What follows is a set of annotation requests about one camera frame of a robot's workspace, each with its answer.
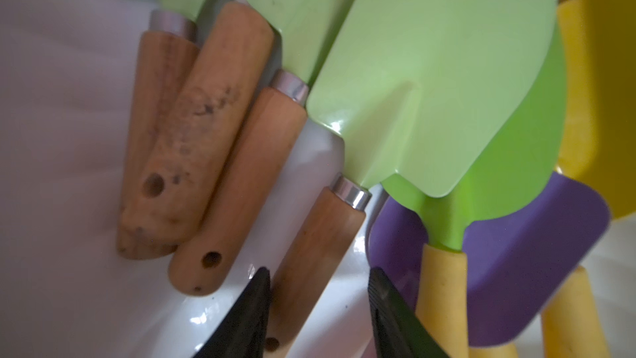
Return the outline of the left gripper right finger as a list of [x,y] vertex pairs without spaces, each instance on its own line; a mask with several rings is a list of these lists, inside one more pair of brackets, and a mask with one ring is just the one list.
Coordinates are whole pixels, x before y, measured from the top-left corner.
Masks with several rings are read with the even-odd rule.
[[368,295],[377,357],[449,357],[379,267],[369,272]]

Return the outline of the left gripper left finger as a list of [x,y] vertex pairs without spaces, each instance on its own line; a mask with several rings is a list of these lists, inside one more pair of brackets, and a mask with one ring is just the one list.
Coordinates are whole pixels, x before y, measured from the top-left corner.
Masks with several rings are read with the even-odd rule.
[[259,268],[194,358],[262,358],[272,301],[270,271]]

